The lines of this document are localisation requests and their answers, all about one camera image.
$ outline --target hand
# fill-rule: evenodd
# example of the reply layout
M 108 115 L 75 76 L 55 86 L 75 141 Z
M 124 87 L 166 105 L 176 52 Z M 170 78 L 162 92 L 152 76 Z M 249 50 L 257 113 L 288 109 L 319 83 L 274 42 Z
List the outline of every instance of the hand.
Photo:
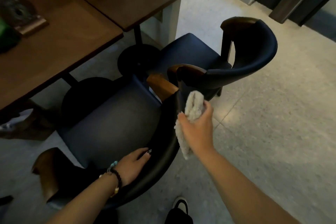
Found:
M 123 187 L 130 184 L 138 177 L 140 171 L 151 157 L 146 151 L 148 151 L 148 148 L 137 149 L 122 158 L 115 166 L 114 169 L 119 173 Z
M 204 153 L 214 151 L 212 141 L 212 114 L 213 108 L 208 101 L 204 101 L 206 110 L 194 123 L 190 123 L 183 112 L 177 116 L 183 131 L 194 154 L 200 158 Z

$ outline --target white towel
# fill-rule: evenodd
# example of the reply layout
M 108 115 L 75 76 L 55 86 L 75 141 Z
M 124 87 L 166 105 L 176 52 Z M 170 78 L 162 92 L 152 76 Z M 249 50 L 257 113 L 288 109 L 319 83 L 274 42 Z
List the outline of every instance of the white towel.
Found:
M 195 120 L 197 120 L 205 111 L 203 102 L 204 102 L 204 96 L 202 95 L 202 93 L 195 90 L 189 94 L 187 102 L 185 104 L 184 114 L 191 123 L 195 122 Z M 182 127 L 179 120 L 176 120 L 174 129 L 177 136 L 177 140 L 181 147 L 183 157 L 185 159 L 188 159 L 193 152 L 184 138 Z

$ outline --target person's right arm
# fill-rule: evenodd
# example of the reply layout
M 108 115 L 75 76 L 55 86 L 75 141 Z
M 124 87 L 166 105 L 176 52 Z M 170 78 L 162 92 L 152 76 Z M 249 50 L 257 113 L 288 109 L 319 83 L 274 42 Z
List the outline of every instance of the person's right arm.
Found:
M 213 108 L 209 102 L 204 103 L 206 110 L 195 123 L 190 123 L 183 113 L 178 119 L 184 137 L 211 175 L 233 221 L 236 224 L 298 224 L 295 218 L 214 149 Z

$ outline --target shoe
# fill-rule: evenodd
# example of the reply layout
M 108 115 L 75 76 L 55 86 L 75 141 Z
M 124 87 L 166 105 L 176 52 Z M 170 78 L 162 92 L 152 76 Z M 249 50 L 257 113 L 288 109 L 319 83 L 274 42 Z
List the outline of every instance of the shoe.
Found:
M 173 208 L 178 208 L 188 215 L 188 203 L 187 203 L 187 200 L 183 197 L 178 197 L 175 200 L 173 204 Z

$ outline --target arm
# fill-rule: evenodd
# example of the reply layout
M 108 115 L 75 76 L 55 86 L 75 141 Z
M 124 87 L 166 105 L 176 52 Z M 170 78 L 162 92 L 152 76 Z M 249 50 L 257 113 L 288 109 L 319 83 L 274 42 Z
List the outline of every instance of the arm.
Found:
M 147 152 L 137 159 L 147 150 L 148 148 L 138 149 L 117 164 L 115 170 L 119 173 L 123 186 L 130 184 L 139 175 L 150 154 Z M 55 214 L 47 224 L 92 224 L 117 185 L 117 177 L 105 173 Z
M 178 119 L 186 140 L 211 175 L 233 221 L 236 224 L 298 224 L 295 218 L 216 152 L 212 141 L 213 108 L 207 101 L 205 106 L 206 111 L 195 123 L 189 123 L 183 113 Z

